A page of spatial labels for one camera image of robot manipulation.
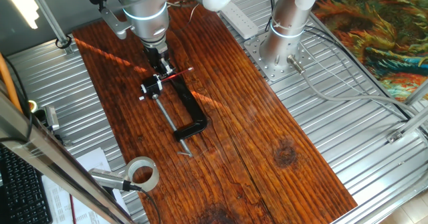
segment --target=corrugated metal surface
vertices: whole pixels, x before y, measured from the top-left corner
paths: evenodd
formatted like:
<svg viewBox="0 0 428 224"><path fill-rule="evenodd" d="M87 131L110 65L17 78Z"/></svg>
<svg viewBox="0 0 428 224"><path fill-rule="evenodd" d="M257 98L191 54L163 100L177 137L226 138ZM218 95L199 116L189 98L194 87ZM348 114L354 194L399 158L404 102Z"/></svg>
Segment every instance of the corrugated metal surface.
<svg viewBox="0 0 428 224"><path fill-rule="evenodd" d="M263 32L270 15L269 0L233 2L259 26L260 33ZM243 43L238 33L225 24L236 40ZM342 53L336 56L338 50L334 46L329 47L310 35L304 35L302 40L326 69L348 85L370 94L381 94L360 67ZM57 108L61 124L58 133L73 143L69 151L78 157L101 147L112 170L122 172L124 159L77 47L75 44L72 47L74 54L65 55L51 41L15 54L11 61L21 74L29 97L42 106L51 104ZM325 94L359 95L317 63L308 64L306 69L315 86ZM297 73L270 85L359 204L338 222L354 223L368 215L426 171L427 145L418 133L387 144L386 135L403 124L400 113L397 116L368 100L319 99ZM144 223L147 218L138 195L123 193L123 196L132 218ZM384 213L408 198L398 200Z"/></svg>

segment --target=keyboard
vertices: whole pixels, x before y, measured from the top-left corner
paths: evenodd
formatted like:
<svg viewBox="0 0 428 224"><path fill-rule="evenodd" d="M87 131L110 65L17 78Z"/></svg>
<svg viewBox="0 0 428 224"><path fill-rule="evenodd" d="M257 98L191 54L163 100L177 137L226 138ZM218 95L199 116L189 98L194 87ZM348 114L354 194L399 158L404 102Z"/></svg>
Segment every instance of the keyboard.
<svg viewBox="0 0 428 224"><path fill-rule="evenodd" d="M2 144L0 173L0 223L52 223L41 174Z"/></svg>

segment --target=dark wooden plank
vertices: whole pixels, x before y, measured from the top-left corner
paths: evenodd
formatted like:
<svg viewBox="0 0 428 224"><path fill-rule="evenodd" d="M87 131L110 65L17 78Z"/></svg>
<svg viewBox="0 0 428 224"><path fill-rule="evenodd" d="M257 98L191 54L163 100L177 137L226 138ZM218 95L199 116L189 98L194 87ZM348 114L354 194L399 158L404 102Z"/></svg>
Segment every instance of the dark wooden plank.
<svg viewBox="0 0 428 224"><path fill-rule="evenodd" d="M181 150L156 103L139 101L154 74L140 40L119 40L104 22L74 37L125 161L148 156L160 182L151 191L164 223L329 223L356 206L215 13L169 9L172 63L209 117ZM171 86L161 102L177 126L191 122ZM156 212L146 197L152 223Z"/></svg>

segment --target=tape roll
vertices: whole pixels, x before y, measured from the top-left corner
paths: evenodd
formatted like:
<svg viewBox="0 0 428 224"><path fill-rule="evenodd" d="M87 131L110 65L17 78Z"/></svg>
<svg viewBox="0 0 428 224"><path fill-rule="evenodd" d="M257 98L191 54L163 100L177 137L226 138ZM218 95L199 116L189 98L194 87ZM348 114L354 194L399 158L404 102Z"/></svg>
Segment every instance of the tape roll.
<svg viewBox="0 0 428 224"><path fill-rule="evenodd" d="M152 176L143 183L134 183L132 182L132 177L138 168L141 167L150 167L153 172ZM130 181L133 185L141 187L145 191L151 191L159 182L159 171L156 167L154 161L149 157L137 157L130 161L125 168L125 180Z"/></svg>

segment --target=orange pole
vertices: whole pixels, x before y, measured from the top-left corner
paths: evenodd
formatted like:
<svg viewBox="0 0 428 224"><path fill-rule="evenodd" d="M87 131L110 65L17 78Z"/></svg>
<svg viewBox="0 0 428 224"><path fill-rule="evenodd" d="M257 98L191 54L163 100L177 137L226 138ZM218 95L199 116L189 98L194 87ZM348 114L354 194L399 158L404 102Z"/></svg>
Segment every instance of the orange pole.
<svg viewBox="0 0 428 224"><path fill-rule="evenodd" d="M9 93L9 99L12 104L22 113L21 104L19 103L18 95L16 94L15 85L13 84L13 80L11 77L11 73L7 68L6 61L0 53L0 72L3 77L3 81L5 82L7 92Z"/></svg>

